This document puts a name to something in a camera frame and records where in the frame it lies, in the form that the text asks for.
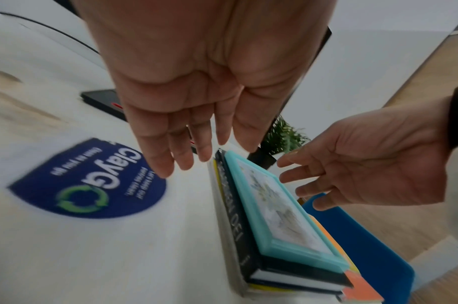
green circular arrow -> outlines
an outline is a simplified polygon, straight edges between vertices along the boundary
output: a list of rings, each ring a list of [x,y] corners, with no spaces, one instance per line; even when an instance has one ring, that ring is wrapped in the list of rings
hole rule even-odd
[[[89,192],[92,191],[97,194],[98,199],[95,200],[94,205],[90,206],[77,206],[74,205],[72,201],[70,201],[70,197],[73,193],[76,192]],[[78,185],[78,186],[72,186],[69,188],[66,188],[62,191],[60,191],[56,195],[56,200],[57,200],[57,206],[72,212],[72,213],[91,213],[98,211],[102,209],[103,207],[106,207],[109,203],[109,196],[107,193],[105,193],[104,190],[97,188],[97,187],[92,187],[89,185]]]

blue sticker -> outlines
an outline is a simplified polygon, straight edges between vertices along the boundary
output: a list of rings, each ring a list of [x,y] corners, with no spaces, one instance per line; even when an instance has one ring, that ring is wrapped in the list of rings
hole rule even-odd
[[[142,154],[96,138],[67,149],[9,186],[23,201],[72,217],[114,218],[153,206],[164,195],[165,179]]]

potted plant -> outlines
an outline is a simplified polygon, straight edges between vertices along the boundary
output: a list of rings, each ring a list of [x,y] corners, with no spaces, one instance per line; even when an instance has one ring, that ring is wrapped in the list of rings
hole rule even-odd
[[[309,141],[309,138],[300,131],[290,126],[282,116],[277,117],[265,134],[260,147],[250,153],[247,159],[264,169],[269,169],[276,162],[273,155],[288,153]]]

wooden floor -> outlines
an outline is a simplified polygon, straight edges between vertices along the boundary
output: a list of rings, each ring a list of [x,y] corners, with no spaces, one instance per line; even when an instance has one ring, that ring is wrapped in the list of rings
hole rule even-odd
[[[447,40],[387,103],[423,102],[451,95],[458,86],[458,35]],[[448,236],[443,203],[413,207],[344,208],[406,261]],[[410,304],[458,304],[458,268],[414,292]]]

black book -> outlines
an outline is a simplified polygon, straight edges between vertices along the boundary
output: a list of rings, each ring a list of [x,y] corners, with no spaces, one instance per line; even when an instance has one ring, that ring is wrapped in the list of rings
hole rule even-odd
[[[347,286],[352,287],[343,273],[260,254],[224,154],[225,151],[219,149],[215,160],[244,280],[247,283],[325,293],[340,292]]]

